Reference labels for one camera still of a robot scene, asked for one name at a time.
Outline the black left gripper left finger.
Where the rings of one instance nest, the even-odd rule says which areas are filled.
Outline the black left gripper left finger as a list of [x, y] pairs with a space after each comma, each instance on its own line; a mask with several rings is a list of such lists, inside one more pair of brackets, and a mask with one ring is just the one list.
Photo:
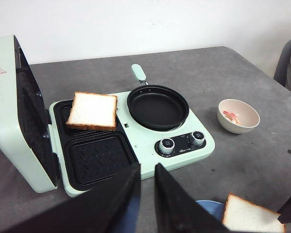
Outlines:
[[134, 163], [90, 191], [6, 230], [7, 233], [133, 233], [140, 206], [140, 165]]

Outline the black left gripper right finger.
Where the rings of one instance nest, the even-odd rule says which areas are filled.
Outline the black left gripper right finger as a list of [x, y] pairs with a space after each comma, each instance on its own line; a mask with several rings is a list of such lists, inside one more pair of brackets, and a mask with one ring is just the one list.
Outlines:
[[228, 233], [181, 187], [162, 164], [155, 166], [155, 213], [160, 233]]

